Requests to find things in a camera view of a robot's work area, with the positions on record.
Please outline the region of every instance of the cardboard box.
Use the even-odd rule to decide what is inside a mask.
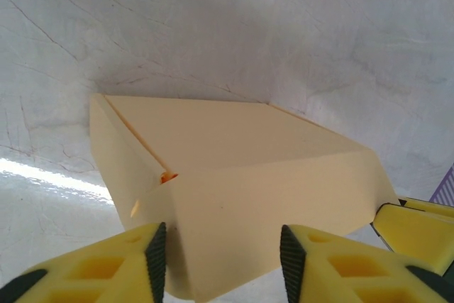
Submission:
[[[196,302],[278,268],[283,224],[345,235],[399,203],[373,151],[266,104],[95,94],[90,132],[123,225],[167,223],[166,290]]]

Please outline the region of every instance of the white floor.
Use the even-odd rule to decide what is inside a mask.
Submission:
[[[0,285],[121,231],[91,93],[272,102],[428,199],[454,161],[453,57],[453,0],[0,0]],[[246,301],[286,302],[279,271],[216,300]]]

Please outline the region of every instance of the beige box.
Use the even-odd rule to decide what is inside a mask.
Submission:
[[[399,203],[373,151],[266,104],[95,94],[90,133],[121,222],[167,223],[166,290],[196,302],[278,268],[283,224],[345,235]]]

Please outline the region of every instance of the black rubber pad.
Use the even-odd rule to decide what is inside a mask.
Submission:
[[[287,299],[289,303],[299,303],[306,251],[287,225],[281,230],[280,258]]]
[[[46,276],[47,273],[47,270],[39,269],[14,278],[10,283],[0,289],[0,302],[14,303]]]
[[[442,296],[448,303],[454,303],[454,285],[449,284],[436,273],[418,266],[409,265],[406,268],[433,291]]]
[[[165,223],[161,223],[145,250],[154,303],[162,303],[165,286]]]

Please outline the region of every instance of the purple object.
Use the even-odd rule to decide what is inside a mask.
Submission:
[[[436,204],[454,206],[454,165],[441,180],[429,201]]]

